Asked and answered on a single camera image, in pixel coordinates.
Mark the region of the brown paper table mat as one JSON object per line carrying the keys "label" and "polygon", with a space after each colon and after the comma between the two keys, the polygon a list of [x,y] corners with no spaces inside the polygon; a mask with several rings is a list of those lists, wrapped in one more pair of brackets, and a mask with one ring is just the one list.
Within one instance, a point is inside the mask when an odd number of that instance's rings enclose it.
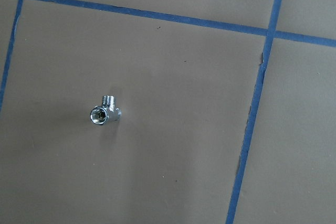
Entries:
{"label": "brown paper table mat", "polygon": [[335,223],[335,0],[1,0],[1,223]]}

